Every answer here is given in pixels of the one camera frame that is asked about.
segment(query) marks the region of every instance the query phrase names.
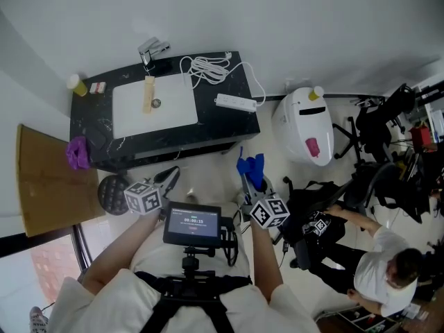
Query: white extension cord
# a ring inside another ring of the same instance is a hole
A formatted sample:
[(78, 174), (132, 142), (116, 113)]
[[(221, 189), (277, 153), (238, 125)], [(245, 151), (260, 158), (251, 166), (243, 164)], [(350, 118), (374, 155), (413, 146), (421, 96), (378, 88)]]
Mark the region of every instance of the white extension cord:
[(191, 67), (188, 69), (187, 73), (190, 76), (195, 76), (198, 78), (197, 83), (195, 85), (192, 85), (193, 89), (199, 85), (199, 82), (201, 79), (205, 79), (209, 84), (211, 85), (217, 85), (222, 83), (227, 76), (230, 75), (230, 73), (235, 70), (239, 65), (245, 64), (248, 65), (251, 69), (251, 74), (253, 75), (253, 78), (255, 79), (255, 82), (259, 85), (262, 92), (264, 93), (264, 99), (261, 103), (257, 104), (257, 107), (260, 107), (264, 104), (266, 95), (264, 88), (259, 84), (259, 81), (257, 81), (255, 76), (255, 71), (253, 70), (253, 67), (248, 62), (240, 62), (238, 65), (236, 65), (233, 69), (227, 70), (230, 66), (230, 59), (231, 59), (231, 52), (227, 52), (225, 54), (224, 58), (205, 58), (205, 57), (195, 57), (194, 59), (186, 56), (183, 57), (180, 60), (180, 73), (183, 75), (184, 72), (182, 70), (182, 61), (184, 59), (190, 59), (191, 60)]

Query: power strip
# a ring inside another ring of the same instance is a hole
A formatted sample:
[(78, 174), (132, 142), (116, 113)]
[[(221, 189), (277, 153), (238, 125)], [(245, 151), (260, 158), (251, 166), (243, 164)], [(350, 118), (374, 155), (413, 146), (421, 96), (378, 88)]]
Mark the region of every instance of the power strip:
[(243, 97), (217, 94), (217, 99), (214, 99), (216, 106), (222, 108), (233, 108), (235, 110), (241, 110), (246, 112), (256, 112), (256, 100), (244, 99)]

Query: black marble countertop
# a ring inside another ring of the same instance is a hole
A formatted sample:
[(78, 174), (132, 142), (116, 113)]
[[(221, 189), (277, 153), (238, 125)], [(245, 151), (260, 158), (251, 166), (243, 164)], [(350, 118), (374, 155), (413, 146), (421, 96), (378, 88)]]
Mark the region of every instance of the black marble countertop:
[[(192, 55), (208, 58), (221, 58), (225, 53), (204, 53)], [(150, 73), (152, 76), (179, 74), (179, 62), (182, 57), (155, 60), (156, 67)], [(230, 66), (241, 62), (239, 52), (232, 52)], [(184, 70), (189, 68), (189, 60), (182, 64)], [(198, 123), (157, 130), (140, 135), (114, 139), (112, 136), (112, 91), (115, 87), (144, 80), (146, 72), (142, 64), (115, 69), (107, 73), (93, 76), (84, 80), (88, 90), (92, 83), (106, 82), (104, 94), (87, 94), (80, 97), (73, 94), (71, 106), (70, 138), (84, 135), (85, 130), (92, 128), (105, 136), (106, 142), (97, 149), (90, 146), (91, 163), (103, 162), (138, 153), (174, 149), (180, 147), (192, 148), (193, 144), (204, 144), (215, 139), (248, 139), (260, 132), (255, 113), (217, 107), (214, 99), (217, 94), (229, 94), (251, 99), (246, 75), (243, 67), (236, 68), (227, 79), (218, 85), (210, 85), (201, 80), (194, 89)]]

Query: white shirt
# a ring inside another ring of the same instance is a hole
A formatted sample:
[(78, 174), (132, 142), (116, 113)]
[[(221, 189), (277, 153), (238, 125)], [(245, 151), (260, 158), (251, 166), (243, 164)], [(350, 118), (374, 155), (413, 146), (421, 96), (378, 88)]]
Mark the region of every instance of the white shirt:
[(410, 304), (418, 280), (403, 289), (387, 284), (388, 262), (409, 245), (384, 226), (375, 233), (374, 240), (382, 247), (382, 252), (368, 252), (362, 256), (355, 273), (355, 289), (365, 298), (382, 303), (381, 314), (387, 317)]
[[(146, 271), (158, 277), (182, 272), (183, 248), (164, 244), (162, 235), (163, 225), (141, 245), (130, 270), (120, 270), (96, 296), (74, 279), (65, 278), (49, 319), (48, 332), (139, 333), (160, 294), (134, 272)], [(222, 250), (217, 250), (214, 258), (196, 257), (200, 261), (199, 270), (215, 270), (218, 276), (248, 276), (248, 260), (242, 243), (239, 243), (239, 256), (232, 268), (226, 264)], [(319, 332), (308, 312), (284, 284), (275, 289), (269, 304), (253, 285), (221, 295), (221, 302), (227, 308), (227, 317), (235, 332)], [(162, 331), (207, 333), (216, 330), (200, 307), (182, 307)]]

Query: white sink basin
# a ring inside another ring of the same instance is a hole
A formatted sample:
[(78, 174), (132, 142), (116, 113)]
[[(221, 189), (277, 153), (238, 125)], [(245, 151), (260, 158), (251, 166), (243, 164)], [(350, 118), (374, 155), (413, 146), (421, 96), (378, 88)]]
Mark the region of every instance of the white sink basin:
[(181, 74), (155, 79), (154, 99), (159, 108), (142, 112), (144, 80), (115, 87), (112, 91), (112, 125), (114, 139), (139, 135), (197, 123), (196, 103), (191, 88), (191, 76)]

